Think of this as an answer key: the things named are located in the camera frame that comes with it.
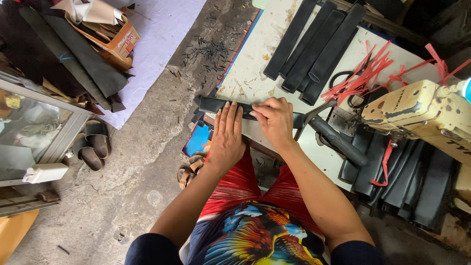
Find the hand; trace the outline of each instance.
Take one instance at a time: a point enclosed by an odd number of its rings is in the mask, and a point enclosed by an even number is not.
[[[242,142],[242,107],[237,102],[229,101],[218,111],[214,119],[214,133],[208,160],[203,169],[225,175],[244,155],[245,144]]]
[[[252,104],[252,108],[249,114],[257,118],[263,134],[278,153],[293,145],[293,104],[285,98],[271,97],[259,105]]]

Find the white table surface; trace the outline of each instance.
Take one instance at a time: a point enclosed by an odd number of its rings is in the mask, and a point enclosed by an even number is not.
[[[301,0],[270,0],[245,45],[240,50],[237,60],[227,73],[226,78],[216,93],[216,98],[237,100],[237,102],[241,103],[252,103],[263,102],[269,97],[285,97],[288,102],[293,104],[294,112],[300,113],[307,113],[323,104],[324,99],[319,98],[314,106],[309,106],[299,99],[299,92],[289,94],[280,88],[283,82],[281,77],[273,81],[263,74],[269,62],[269,60],[264,59],[264,56],[266,57],[266,55],[268,55],[268,58],[271,58],[300,3]],[[319,6],[314,9],[300,38],[307,30],[319,9]],[[376,44],[372,56],[387,43],[385,39],[360,27],[333,74],[340,71],[353,70],[366,55],[365,41],[367,40],[370,49]],[[423,62],[420,57],[394,44],[390,44],[386,51],[390,52],[389,58],[393,59],[394,63],[379,74],[377,84],[383,84],[388,81],[390,74],[397,75],[401,65],[405,65],[405,69],[408,69]],[[426,64],[417,68],[403,75],[402,78],[407,83],[424,79],[433,82],[440,80],[437,70],[432,64]],[[399,87],[401,87],[400,82],[393,82],[388,86],[388,89],[394,90]],[[327,109],[321,112],[320,116],[326,117],[329,115],[329,112],[330,110]],[[252,140],[274,150],[273,146],[263,135],[258,122],[244,120],[242,133]],[[315,131],[310,126],[305,128],[298,142],[306,155],[323,170],[335,184],[346,190],[351,190],[351,184],[338,178],[344,157],[329,147],[318,146],[315,139]]]

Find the slipper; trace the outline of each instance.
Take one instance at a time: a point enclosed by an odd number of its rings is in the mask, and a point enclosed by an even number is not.
[[[205,157],[200,156],[200,155],[194,155],[190,157],[190,168],[191,170],[193,170],[195,174],[198,174],[200,169],[203,167],[204,160],[205,160]]]
[[[181,189],[186,188],[195,178],[195,174],[188,169],[181,168],[177,171],[177,181]]]
[[[92,144],[99,158],[107,159],[110,157],[111,145],[108,140],[108,130],[105,124],[89,120],[85,123],[85,134],[85,139]]]
[[[79,160],[83,160],[87,166],[93,171],[100,171],[105,166],[103,160],[101,160],[95,153],[92,144],[85,139],[84,133],[79,133],[75,137],[75,142],[72,146],[72,150]]]

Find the scissors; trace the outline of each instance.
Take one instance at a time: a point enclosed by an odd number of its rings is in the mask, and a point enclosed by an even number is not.
[[[368,56],[368,59],[366,60],[366,62],[361,66],[361,69],[356,73],[356,75],[360,76],[365,70],[366,68],[368,67],[368,65],[370,64],[370,59],[371,59],[371,54]],[[353,71],[343,71],[343,72],[338,72],[336,73],[331,79],[330,79],[330,82],[329,82],[329,88],[332,88],[333,87],[333,83],[335,82],[335,80],[339,77],[339,76],[342,76],[342,75],[348,75],[347,76],[347,79],[345,80],[348,80],[349,78],[351,78],[353,76],[354,72]],[[368,99],[370,98],[370,94],[366,94],[364,96],[359,96],[360,98],[363,99],[363,101],[358,104],[358,105],[354,105],[353,104],[353,97],[355,95],[351,95],[348,97],[347,99],[347,103],[349,105],[350,108],[361,108],[363,107],[364,105],[366,105],[366,103],[368,102]]]

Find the dark blue sleeve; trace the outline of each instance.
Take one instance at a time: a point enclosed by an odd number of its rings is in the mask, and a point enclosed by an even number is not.
[[[124,265],[183,265],[177,247],[166,237],[147,233],[138,236],[128,249]]]
[[[383,265],[378,249],[364,241],[349,241],[338,245],[331,253],[332,265]]]

